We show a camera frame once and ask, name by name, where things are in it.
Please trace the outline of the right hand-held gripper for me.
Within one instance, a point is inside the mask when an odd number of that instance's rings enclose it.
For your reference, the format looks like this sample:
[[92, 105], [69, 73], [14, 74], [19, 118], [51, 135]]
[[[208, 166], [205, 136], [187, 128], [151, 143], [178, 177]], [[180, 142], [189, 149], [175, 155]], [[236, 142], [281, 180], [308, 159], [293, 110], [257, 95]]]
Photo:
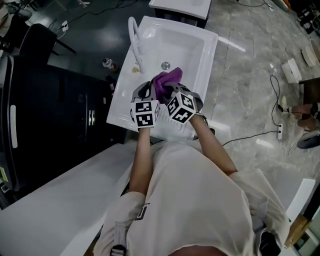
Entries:
[[170, 120], [185, 125], [203, 108], [200, 95], [177, 82], [169, 82], [165, 89], [171, 92], [170, 101], [165, 103]]

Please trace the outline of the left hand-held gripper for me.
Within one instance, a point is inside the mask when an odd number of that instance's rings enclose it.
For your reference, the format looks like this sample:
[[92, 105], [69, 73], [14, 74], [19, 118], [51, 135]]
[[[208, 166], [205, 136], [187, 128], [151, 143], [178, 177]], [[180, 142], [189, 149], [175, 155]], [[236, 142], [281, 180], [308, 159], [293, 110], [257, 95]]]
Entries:
[[137, 129], [153, 128], [160, 114], [160, 102], [152, 81], [138, 86], [132, 93], [130, 115]]

